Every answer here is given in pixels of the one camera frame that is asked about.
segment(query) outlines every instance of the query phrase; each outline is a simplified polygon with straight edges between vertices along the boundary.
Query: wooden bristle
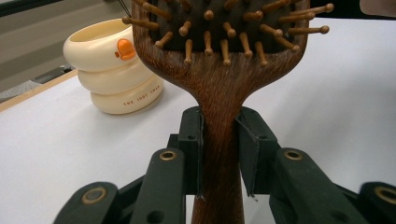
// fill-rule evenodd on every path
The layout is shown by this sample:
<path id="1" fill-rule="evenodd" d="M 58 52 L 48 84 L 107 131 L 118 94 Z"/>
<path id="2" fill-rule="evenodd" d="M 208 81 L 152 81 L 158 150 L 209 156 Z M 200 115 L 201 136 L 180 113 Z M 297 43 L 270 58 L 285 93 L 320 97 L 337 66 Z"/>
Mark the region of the wooden bristle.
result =
<path id="1" fill-rule="evenodd" d="M 306 14 L 302 15 L 292 15 L 292 16 L 285 16 L 285 17 L 279 17 L 277 20 L 279 23 L 289 23 L 289 22 L 296 22 L 296 21 L 311 21 L 315 18 L 315 13 L 313 12 L 308 12 Z"/>
<path id="2" fill-rule="evenodd" d="M 238 2 L 239 0 L 227 0 L 227 2 L 224 3 L 224 9 L 230 11 Z"/>
<path id="3" fill-rule="evenodd" d="M 262 6 L 262 12 L 268 13 L 277 10 L 280 7 L 287 6 L 290 4 L 290 0 L 277 0 L 273 3 Z"/>
<path id="4" fill-rule="evenodd" d="M 143 4 L 147 2 L 146 0 L 132 0 L 132 1 L 138 4 L 139 6 L 143 6 Z"/>
<path id="5" fill-rule="evenodd" d="M 169 42 L 169 40 L 171 40 L 172 37 L 173 37 L 173 33 L 169 31 L 168 33 L 166 33 L 166 35 L 163 36 L 161 40 L 155 42 L 155 47 L 162 49 L 163 45 Z"/>
<path id="6" fill-rule="evenodd" d="M 242 15 L 243 21 L 260 21 L 264 14 L 261 11 L 246 12 Z"/>
<path id="7" fill-rule="evenodd" d="M 239 35 L 239 39 L 241 40 L 242 47 L 244 47 L 245 57 L 251 58 L 253 56 L 253 52 L 250 50 L 250 46 L 248 45 L 248 35 L 243 32 Z"/>
<path id="8" fill-rule="evenodd" d="M 326 6 L 323 7 L 313 7 L 313 8 L 309 8 L 306 10 L 299 10 L 299 11 L 293 11 L 290 13 L 290 15 L 300 15 L 300 14 L 305 14 L 308 12 L 313 12 L 315 14 L 319 14 L 322 12 L 332 12 L 334 10 L 334 5 L 329 3 Z"/>
<path id="9" fill-rule="evenodd" d="M 282 46 L 284 46 L 287 49 L 290 49 L 293 52 L 297 52 L 300 50 L 300 47 L 298 45 L 291 44 L 287 39 L 285 39 L 281 36 L 275 37 L 275 40 L 277 43 L 281 44 Z"/>
<path id="10" fill-rule="evenodd" d="M 220 46 L 221 46 L 221 52 L 224 58 L 223 64 L 225 66 L 230 66 L 231 65 L 231 61 L 230 61 L 230 56 L 228 55 L 228 40 L 226 39 L 222 39 L 220 40 Z"/>
<path id="11" fill-rule="evenodd" d="M 143 28 L 147 28 L 152 31 L 156 31 L 160 28 L 160 24 L 157 22 L 152 22 L 152 21 L 139 21 L 139 20 L 134 20 L 132 18 L 129 18 L 127 16 L 122 17 L 122 22 L 124 24 L 132 24 L 132 25 L 137 25 Z"/>
<path id="12" fill-rule="evenodd" d="M 259 55 L 260 58 L 260 66 L 264 67 L 265 65 L 268 64 L 267 59 L 265 58 L 265 54 L 264 54 L 264 48 L 262 47 L 262 42 L 257 41 L 254 44 L 254 48 L 256 49 L 257 54 Z"/>
<path id="13" fill-rule="evenodd" d="M 204 41 L 205 41 L 205 55 L 212 56 L 213 55 L 212 37 L 209 31 L 204 32 Z"/>
<path id="14" fill-rule="evenodd" d="M 213 20 L 214 17 L 215 17 L 215 14 L 213 13 L 212 10 L 208 10 L 204 13 L 204 19 L 207 21 Z"/>
<path id="15" fill-rule="evenodd" d="M 191 11 L 191 3 L 188 0 L 179 0 L 181 3 L 181 6 L 183 7 L 183 10 L 186 12 Z"/>
<path id="16" fill-rule="evenodd" d="M 189 33 L 189 30 L 191 28 L 191 22 L 190 21 L 185 21 L 183 26 L 178 29 L 178 33 L 181 36 L 186 36 Z"/>
<path id="17" fill-rule="evenodd" d="M 192 64 L 192 40 L 188 39 L 186 41 L 186 59 L 184 60 L 184 64 L 186 64 L 187 66 Z"/>
<path id="18" fill-rule="evenodd" d="M 260 25 L 260 31 L 263 33 L 267 33 L 270 35 L 273 35 L 274 37 L 277 36 L 282 36 L 283 32 L 281 29 L 274 29 L 271 26 L 267 25 L 267 24 L 261 24 Z"/>
<path id="19" fill-rule="evenodd" d="M 224 22 L 223 23 L 223 29 L 227 32 L 227 36 L 230 38 L 234 38 L 236 36 L 236 31 L 231 27 L 231 24 L 229 22 Z"/>
<path id="20" fill-rule="evenodd" d="M 319 28 L 289 28 L 289 35 L 309 35 L 309 34 L 317 34 L 321 33 L 323 35 L 329 33 L 329 26 L 322 26 Z"/>
<path id="21" fill-rule="evenodd" d="M 169 12 L 163 11 L 150 3 L 144 3 L 142 7 L 146 11 L 164 18 L 166 21 L 170 21 L 172 19 L 172 15 Z"/>

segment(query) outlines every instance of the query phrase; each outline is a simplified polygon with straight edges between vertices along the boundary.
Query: white table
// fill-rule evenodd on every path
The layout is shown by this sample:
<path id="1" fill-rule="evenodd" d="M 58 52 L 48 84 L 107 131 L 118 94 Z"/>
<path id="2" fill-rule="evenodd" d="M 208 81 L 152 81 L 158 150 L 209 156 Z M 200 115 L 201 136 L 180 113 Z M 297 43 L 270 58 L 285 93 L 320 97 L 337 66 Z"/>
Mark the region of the white table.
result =
<path id="1" fill-rule="evenodd" d="M 331 31 L 309 36 L 299 65 L 245 106 L 282 147 L 307 152 L 333 182 L 354 191 L 368 181 L 396 185 L 396 21 L 311 22 L 324 24 Z M 165 83 L 154 104 L 112 116 L 72 77 L 1 112 L 0 223 L 51 223 L 77 189 L 137 179 L 195 105 Z M 273 223 L 267 198 L 258 199 L 245 197 L 246 223 Z"/>

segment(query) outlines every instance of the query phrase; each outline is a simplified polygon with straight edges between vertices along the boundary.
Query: background wall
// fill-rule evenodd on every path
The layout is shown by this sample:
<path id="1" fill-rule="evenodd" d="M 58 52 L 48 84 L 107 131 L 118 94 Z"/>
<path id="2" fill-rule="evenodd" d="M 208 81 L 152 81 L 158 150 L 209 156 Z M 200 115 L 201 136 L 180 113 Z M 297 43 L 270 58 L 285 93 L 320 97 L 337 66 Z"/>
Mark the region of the background wall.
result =
<path id="1" fill-rule="evenodd" d="M 63 0 L 1 17 L 0 92 L 65 64 L 64 41 L 75 31 L 123 15 L 118 1 Z"/>

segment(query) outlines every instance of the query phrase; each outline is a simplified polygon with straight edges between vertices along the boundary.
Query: metal ring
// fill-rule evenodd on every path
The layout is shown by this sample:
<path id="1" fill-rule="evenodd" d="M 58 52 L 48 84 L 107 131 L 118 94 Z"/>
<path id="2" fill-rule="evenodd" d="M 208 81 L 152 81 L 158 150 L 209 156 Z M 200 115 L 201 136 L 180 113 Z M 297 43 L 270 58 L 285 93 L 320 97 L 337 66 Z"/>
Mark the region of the metal ring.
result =
<path id="1" fill-rule="evenodd" d="M 396 190 L 395 189 L 378 186 L 378 187 L 375 187 L 374 192 L 375 192 L 375 195 L 378 196 L 378 198 L 384 200 L 385 202 L 396 204 Z"/>
<path id="2" fill-rule="evenodd" d="M 84 204 L 94 204 L 102 201 L 106 195 L 107 191 L 102 187 L 90 189 L 82 195 L 81 201 Z"/>
<path id="3" fill-rule="evenodd" d="M 300 152 L 295 151 L 295 150 L 287 150 L 283 155 L 288 158 L 289 160 L 293 161 L 300 161 L 303 159 L 303 155 L 301 155 Z"/>
<path id="4" fill-rule="evenodd" d="M 171 161 L 177 157 L 176 152 L 174 151 L 165 151 L 160 154 L 160 158 L 163 161 Z"/>

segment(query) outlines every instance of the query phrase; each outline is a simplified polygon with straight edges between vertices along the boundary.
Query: hairbrush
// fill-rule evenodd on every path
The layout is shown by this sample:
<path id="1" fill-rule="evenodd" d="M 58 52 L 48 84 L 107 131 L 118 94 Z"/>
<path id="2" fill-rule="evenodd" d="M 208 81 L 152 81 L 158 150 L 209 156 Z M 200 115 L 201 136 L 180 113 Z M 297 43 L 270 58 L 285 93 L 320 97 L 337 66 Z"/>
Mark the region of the hairbrush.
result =
<path id="1" fill-rule="evenodd" d="M 254 91 L 302 59 L 308 22 L 333 5 L 309 0 L 133 0 L 142 62 L 188 91 L 204 117 L 203 188 L 192 223 L 244 223 L 234 118 Z"/>

